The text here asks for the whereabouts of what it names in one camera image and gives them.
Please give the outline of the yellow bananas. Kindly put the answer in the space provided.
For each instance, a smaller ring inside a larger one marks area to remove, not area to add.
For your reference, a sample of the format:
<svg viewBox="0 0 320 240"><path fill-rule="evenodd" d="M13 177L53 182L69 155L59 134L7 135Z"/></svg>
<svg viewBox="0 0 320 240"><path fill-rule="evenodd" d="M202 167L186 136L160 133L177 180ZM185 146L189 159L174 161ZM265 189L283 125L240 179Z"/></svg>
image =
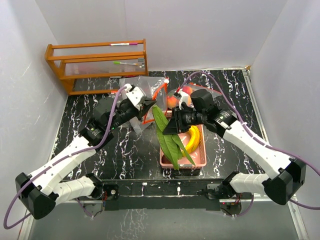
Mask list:
<svg viewBox="0 0 320 240"><path fill-rule="evenodd" d="M196 125L192 125L188 132L182 136L181 141L187 150L190 157L194 160L197 156L195 151L197 150L200 143L200 131Z"/></svg>

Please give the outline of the pink plastic basket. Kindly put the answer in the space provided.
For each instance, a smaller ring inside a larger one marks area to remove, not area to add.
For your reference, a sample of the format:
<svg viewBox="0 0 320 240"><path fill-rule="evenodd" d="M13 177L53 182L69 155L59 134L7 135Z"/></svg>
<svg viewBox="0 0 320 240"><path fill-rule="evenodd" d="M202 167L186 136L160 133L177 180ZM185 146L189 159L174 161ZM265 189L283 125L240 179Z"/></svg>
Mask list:
<svg viewBox="0 0 320 240"><path fill-rule="evenodd" d="M184 156L178 160L179 169L200 169L207 164L204 128L201 124L197 125L196 127L199 130L199 144L195 151L189 154L190 157L193 159L195 165L191 164L190 161ZM164 156L162 149L160 149L159 163L163 169L174 168L174 166Z"/></svg>

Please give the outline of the green cucumber leaf vegetable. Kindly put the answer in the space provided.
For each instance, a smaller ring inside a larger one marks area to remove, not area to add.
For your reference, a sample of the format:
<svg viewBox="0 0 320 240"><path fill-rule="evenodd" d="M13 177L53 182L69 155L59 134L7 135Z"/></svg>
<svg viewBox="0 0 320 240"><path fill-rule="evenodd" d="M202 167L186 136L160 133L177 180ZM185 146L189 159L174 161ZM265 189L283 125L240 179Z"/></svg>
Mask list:
<svg viewBox="0 0 320 240"><path fill-rule="evenodd" d="M192 165L196 165L190 154L187 152L178 134L165 135L165 128L169 121L163 113L162 109L157 105L152 107L152 114L156 126L156 135L160 144L160 148L164 156L173 165L175 170L179 169L178 160L182 159L183 154Z"/></svg>

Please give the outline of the pink white marker pen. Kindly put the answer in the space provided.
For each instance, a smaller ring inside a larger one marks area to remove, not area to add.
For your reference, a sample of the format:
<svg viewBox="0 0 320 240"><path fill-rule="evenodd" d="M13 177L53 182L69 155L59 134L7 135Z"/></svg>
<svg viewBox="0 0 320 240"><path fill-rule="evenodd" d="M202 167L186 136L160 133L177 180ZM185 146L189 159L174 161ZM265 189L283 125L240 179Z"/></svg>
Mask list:
<svg viewBox="0 0 320 240"><path fill-rule="evenodd" d="M111 43L110 46L137 46L137 42L121 42L121 43Z"/></svg>

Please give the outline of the orange peach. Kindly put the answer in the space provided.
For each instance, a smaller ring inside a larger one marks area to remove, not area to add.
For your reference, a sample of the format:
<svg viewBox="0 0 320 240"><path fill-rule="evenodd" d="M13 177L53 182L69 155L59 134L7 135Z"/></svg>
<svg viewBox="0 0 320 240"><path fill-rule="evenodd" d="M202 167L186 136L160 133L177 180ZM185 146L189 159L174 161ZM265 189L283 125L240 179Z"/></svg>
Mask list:
<svg viewBox="0 0 320 240"><path fill-rule="evenodd" d="M192 100L191 100L191 97L190 96L185 96L184 97L184 102L186 103L186 105L188 107L192 107L193 106L193 103L192 103Z"/></svg>
<svg viewBox="0 0 320 240"><path fill-rule="evenodd" d="M174 95L167 96L167 107L169 109L173 109L179 105L179 99L176 98Z"/></svg>

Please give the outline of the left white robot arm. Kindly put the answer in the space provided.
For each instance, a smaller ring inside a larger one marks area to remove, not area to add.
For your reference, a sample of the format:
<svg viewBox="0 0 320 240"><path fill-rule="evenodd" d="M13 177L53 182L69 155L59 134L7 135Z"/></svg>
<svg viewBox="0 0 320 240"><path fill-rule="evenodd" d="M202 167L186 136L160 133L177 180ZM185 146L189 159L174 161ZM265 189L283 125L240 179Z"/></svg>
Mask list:
<svg viewBox="0 0 320 240"><path fill-rule="evenodd" d="M67 182L63 178L109 143L114 137L114 129L131 119L141 120L155 103L149 97L127 97L120 103L112 98L102 98L86 126L64 150L37 170L17 175L17 199L36 220L46 217L55 206L68 200L99 199L104 188L93 173Z"/></svg>

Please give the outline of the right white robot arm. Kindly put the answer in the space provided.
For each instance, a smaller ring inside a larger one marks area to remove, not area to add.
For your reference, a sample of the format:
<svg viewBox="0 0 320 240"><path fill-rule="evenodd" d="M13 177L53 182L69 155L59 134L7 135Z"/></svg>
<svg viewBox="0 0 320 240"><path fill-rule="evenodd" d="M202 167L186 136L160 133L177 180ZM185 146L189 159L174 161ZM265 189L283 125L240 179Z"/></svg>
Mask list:
<svg viewBox="0 0 320 240"><path fill-rule="evenodd" d="M232 172L210 191L233 199L240 193L268 196L279 205L285 205L304 184L306 164L296 157L274 150L262 138L247 128L235 112L219 109L212 94L206 89L191 95L183 91L174 94L179 100L172 109L165 135L182 134L193 125L204 125L207 130L232 143L255 161L263 174Z"/></svg>

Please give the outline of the green marker pen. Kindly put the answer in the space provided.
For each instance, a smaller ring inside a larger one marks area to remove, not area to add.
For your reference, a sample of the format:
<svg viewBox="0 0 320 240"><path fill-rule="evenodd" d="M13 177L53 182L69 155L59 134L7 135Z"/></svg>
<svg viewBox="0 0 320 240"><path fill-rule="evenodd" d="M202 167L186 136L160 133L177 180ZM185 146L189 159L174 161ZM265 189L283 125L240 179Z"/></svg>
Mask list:
<svg viewBox="0 0 320 240"><path fill-rule="evenodd" d="M133 62L122 62L122 61L113 61L113 64L115 65L130 65L130 66L138 66L138 63Z"/></svg>

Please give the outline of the wooden shelf rack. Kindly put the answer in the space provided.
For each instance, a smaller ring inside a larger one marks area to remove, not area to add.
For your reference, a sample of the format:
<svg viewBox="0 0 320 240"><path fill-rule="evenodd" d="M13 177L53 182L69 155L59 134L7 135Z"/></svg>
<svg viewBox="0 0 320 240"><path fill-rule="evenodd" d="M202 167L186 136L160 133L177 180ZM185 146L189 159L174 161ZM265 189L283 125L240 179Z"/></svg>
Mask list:
<svg viewBox="0 0 320 240"><path fill-rule="evenodd" d="M115 43L138 45L110 46ZM112 93L111 89L75 90L81 79L148 76L147 41L127 40L78 44L49 44L44 59L69 96ZM113 64L113 61L138 63Z"/></svg>

